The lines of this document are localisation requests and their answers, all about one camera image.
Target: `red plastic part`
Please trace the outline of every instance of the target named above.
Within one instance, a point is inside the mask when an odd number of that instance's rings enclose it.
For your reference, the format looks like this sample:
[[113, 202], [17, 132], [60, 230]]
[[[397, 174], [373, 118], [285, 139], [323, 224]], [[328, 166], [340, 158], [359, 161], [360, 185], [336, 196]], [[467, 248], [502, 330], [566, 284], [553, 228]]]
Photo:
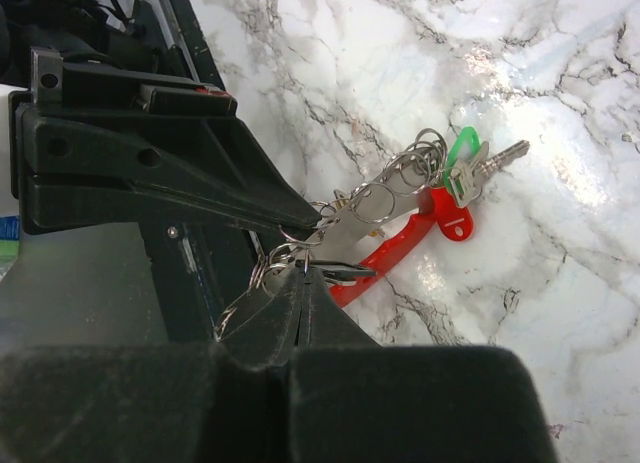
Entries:
[[464, 241], [473, 233], [473, 217], [468, 208], [458, 208], [446, 188], [431, 190], [440, 231], [453, 241]]
[[196, 88], [195, 90], [196, 90], [196, 92], [202, 93], [204, 95], [228, 96], [228, 97], [231, 98], [231, 95], [229, 93], [227, 93], [226, 91], [222, 91], [222, 90], [212, 90], [212, 89], [205, 88], [205, 87]]
[[376, 270], [376, 276], [358, 279], [353, 286], [331, 287], [331, 295], [344, 308], [371, 288], [416, 247], [437, 222], [450, 240], [462, 241], [473, 232], [473, 218], [467, 208], [458, 208], [445, 188], [422, 193], [420, 213], [411, 215], [407, 225], [393, 238], [385, 241], [361, 265]]
[[360, 278], [353, 286], [334, 285], [331, 287], [331, 295], [338, 306], [340, 308], [347, 306], [383, 278], [420, 243], [420, 240], [429, 233], [435, 223], [435, 213], [429, 215], [416, 213], [411, 215], [407, 226], [402, 231], [385, 241], [360, 263], [367, 268], [376, 270], [378, 272], [376, 276]]

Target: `black plastic mount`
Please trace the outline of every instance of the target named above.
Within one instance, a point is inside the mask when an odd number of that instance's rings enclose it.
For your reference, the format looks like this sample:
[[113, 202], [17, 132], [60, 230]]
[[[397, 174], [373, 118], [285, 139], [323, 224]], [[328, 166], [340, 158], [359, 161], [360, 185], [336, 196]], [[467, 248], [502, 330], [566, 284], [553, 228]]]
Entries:
[[294, 267], [278, 293], [243, 295], [221, 335], [229, 353], [249, 367], [284, 368], [296, 348], [375, 347], [336, 305], [322, 271]]
[[217, 223], [305, 234], [318, 213], [282, 178], [226, 92], [187, 78], [65, 63], [34, 49], [12, 167], [25, 231]]

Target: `green key tag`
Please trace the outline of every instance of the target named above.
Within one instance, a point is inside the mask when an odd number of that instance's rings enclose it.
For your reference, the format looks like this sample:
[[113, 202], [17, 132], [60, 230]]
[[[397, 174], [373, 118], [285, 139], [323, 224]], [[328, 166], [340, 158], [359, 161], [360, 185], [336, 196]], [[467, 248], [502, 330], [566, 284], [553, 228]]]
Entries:
[[456, 164], [458, 159], [465, 161], [471, 160], [476, 153], [480, 151], [480, 138], [478, 138], [478, 132], [473, 126], [467, 126], [462, 129], [458, 139], [453, 144], [447, 162], [444, 165], [444, 186], [450, 195], [453, 195], [453, 188], [451, 187], [451, 181], [449, 179], [451, 175], [451, 169]]

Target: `black strap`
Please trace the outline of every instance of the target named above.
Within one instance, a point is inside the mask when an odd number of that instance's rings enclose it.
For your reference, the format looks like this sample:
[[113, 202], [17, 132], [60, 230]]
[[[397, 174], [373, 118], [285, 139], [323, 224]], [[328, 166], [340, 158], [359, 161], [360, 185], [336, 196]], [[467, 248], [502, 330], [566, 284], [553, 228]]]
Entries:
[[11, 36], [7, 27], [7, 20], [4, 16], [4, 9], [0, 5], [0, 73], [9, 64], [11, 55]]
[[113, 8], [104, 7], [109, 10], [113, 16], [115, 16], [118, 20], [120, 20], [124, 24], [131, 23], [136, 20], [138, 15], [140, 14], [140, 0], [133, 0], [133, 9], [131, 10], [131, 15], [127, 16], [127, 14], [122, 9], [122, 5], [118, 0], [109, 0], [113, 5]]

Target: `hole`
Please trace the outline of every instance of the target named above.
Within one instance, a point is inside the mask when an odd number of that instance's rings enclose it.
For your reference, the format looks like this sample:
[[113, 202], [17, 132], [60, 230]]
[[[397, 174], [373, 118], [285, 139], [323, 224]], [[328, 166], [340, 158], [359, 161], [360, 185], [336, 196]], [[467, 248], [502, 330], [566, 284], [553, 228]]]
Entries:
[[71, 145], [67, 140], [62, 138], [52, 138], [47, 145], [47, 151], [51, 156], [67, 156], [71, 153]]
[[155, 168], [160, 164], [162, 159], [156, 150], [153, 148], [147, 148], [138, 153], [138, 161], [141, 165], [148, 166], [149, 168]]
[[46, 75], [42, 75], [42, 78], [40, 78], [40, 84], [48, 90], [53, 90], [58, 86], [59, 81], [58, 77], [53, 73], [47, 73]]

